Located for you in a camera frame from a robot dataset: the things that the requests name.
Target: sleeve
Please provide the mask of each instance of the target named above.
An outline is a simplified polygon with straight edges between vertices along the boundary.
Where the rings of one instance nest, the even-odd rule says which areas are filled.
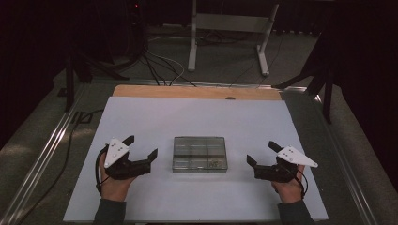
[[[126,215],[126,202],[115,202],[101,199],[94,218],[94,225],[120,225]]]
[[[315,224],[303,200],[278,204],[278,209],[283,225]]]

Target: white paper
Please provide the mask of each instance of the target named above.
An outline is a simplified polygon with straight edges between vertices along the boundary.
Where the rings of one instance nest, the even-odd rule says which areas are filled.
[[[97,154],[113,137],[135,136],[130,160],[158,148],[152,172],[130,187],[126,220],[135,222],[250,222],[279,219],[280,203],[269,181],[254,179],[246,155],[273,165],[274,141],[303,152],[284,101],[192,98],[110,97],[65,214],[65,221],[91,221],[100,195],[95,188]],[[226,173],[173,173],[177,136],[225,138]],[[311,169],[305,202],[313,219],[327,219]]]

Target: white stand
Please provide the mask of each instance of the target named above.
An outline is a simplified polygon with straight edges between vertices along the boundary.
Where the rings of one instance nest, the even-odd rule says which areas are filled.
[[[192,31],[191,31],[191,50],[188,61],[188,71],[195,71],[196,62],[196,29],[212,29],[212,30],[230,30],[243,32],[264,33],[264,39],[261,46],[257,46],[257,55],[260,62],[261,74],[267,76],[269,74],[267,60],[264,54],[267,46],[269,34],[278,10],[278,4],[272,8],[268,18],[247,17],[247,16],[230,16],[215,15],[196,12],[196,0],[192,2]]]

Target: hand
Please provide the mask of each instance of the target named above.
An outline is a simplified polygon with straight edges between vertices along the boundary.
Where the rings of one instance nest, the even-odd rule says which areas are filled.
[[[301,181],[304,166],[298,165],[299,172],[297,178]],[[275,181],[271,182],[272,187],[279,193],[282,203],[295,203],[302,199],[301,196],[301,185],[296,179],[292,179],[287,183],[278,183]]]
[[[99,170],[101,181],[101,197],[102,199],[107,199],[111,201],[124,202],[129,191],[131,182],[135,177],[126,180],[114,180],[105,173],[104,163],[105,163],[106,153],[103,153],[99,158]]]

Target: divided tray compartment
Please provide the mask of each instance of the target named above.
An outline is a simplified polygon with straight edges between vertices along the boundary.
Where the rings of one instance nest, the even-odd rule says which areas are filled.
[[[224,137],[175,137],[173,173],[226,173]]]

